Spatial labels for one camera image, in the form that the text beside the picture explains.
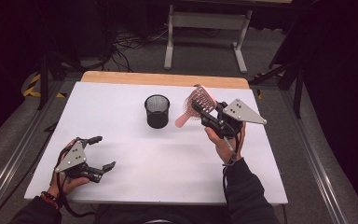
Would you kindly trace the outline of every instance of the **pink hairbrush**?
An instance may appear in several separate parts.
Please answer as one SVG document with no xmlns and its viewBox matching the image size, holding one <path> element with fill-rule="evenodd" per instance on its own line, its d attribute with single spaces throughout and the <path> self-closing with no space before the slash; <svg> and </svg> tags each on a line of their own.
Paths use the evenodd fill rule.
<svg viewBox="0 0 358 224">
<path fill-rule="evenodd" d="M 209 91 L 201 85 L 196 86 L 197 88 L 191 92 L 183 104 L 184 114 L 175 121 L 175 126 L 178 128 L 182 128 L 189 119 L 200 118 L 200 113 L 191 106 L 193 100 L 207 113 L 211 113 L 217 107 L 217 102 Z"/>
</svg>

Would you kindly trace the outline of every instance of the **black sleeve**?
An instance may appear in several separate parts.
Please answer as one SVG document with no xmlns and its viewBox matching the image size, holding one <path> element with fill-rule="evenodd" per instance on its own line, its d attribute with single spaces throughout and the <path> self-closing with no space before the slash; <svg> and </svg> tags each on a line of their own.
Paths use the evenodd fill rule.
<svg viewBox="0 0 358 224">
<path fill-rule="evenodd" d="M 59 210 L 36 196 L 30 203 L 23 207 L 9 223 L 54 224 L 60 218 L 61 213 Z"/>
<path fill-rule="evenodd" d="M 243 158 L 227 168 L 227 199 L 233 224 L 279 223 L 260 180 Z"/>
</svg>

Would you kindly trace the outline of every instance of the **person's hand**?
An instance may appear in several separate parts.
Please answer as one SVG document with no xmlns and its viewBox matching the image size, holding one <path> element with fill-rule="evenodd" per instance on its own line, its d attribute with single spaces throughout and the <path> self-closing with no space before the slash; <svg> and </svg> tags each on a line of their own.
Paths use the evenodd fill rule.
<svg viewBox="0 0 358 224">
<path fill-rule="evenodd" d="M 75 143 L 75 140 L 72 140 L 66 147 L 71 147 Z M 69 179 L 68 177 L 66 181 L 64 180 L 63 176 L 59 173 L 53 172 L 52 178 L 51 178 L 51 185 L 48 188 L 48 193 L 51 194 L 54 197 L 57 197 L 59 194 L 58 184 L 57 184 L 57 175 L 60 176 L 60 184 L 62 185 L 62 191 L 65 193 L 65 195 L 70 194 L 75 188 L 85 185 L 90 182 L 90 180 L 86 177 L 79 177 L 76 179 Z"/>
<path fill-rule="evenodd" d="M 240 145 L 238 147 L 237 152 L 237 161 L 242 158 L 241 156 L 241 149 L 243 145 L 243 139 L 245 137 L 245 127 L 246 122 L 243 123 L 243 127 L 241 131 L 238 133 L 238 138 L 240 140 Z M 208 138 L 215 144 L 216 152 L 219 155 L 220 159 L 222 159 L 224 164 L 228 164 L 229 160 L 231 159 L 232 152 L 229 150 L 228 145 L 224 139 L 219 138 L 214 130 L 210 127 L 205 128 L 205 132 L 208 134 Z M 229 139 L 228 142 L 231 144 L 232 148 L 235 150 L 235 138 Z"/>
</svg>

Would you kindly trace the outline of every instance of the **black mesh cup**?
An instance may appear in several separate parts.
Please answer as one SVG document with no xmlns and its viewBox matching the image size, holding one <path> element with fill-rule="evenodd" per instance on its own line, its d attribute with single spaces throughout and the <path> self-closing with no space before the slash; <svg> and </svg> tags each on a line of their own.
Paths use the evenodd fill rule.
<svg viewBox="0 0 358 224">
<path fill-rule="evenodd" d="M 163 128 L 168 123 L 170 101 L 163 95 L 151 95 L 145 101 L 147 124 L 155 129 Z"/>
</svg>

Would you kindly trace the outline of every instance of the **white tabletop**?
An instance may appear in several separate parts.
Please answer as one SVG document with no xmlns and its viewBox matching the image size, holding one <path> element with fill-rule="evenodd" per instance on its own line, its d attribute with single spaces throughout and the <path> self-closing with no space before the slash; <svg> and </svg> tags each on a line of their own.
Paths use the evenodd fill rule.
<svg viewBox="0 0 358 224">
<path fill-rule="evenodd" d="M 77 82 L 56 131 L 25 193 L 33 199 L 48 188 L 60 151 L 76 137 L 103 137 L 86 147 L 87 164 L 102 169 L 116 161 L 100 183 L 77 188 L 69 199 L 80 203 L 225 203 L 222 162 L 200 120 L 181 129 L 174 121 L 194 87 Z M 243 100 L 258 113 L 251 90 L 209 88 L 218 102 Z M 169 123 L 146 123 L 145 99 L 165 95 L 171 102 Z M 248 123 L 242 156 L 261 180 L 270 203 L 287 203 L 282 180 L 263 125 Z"/>
</svg>

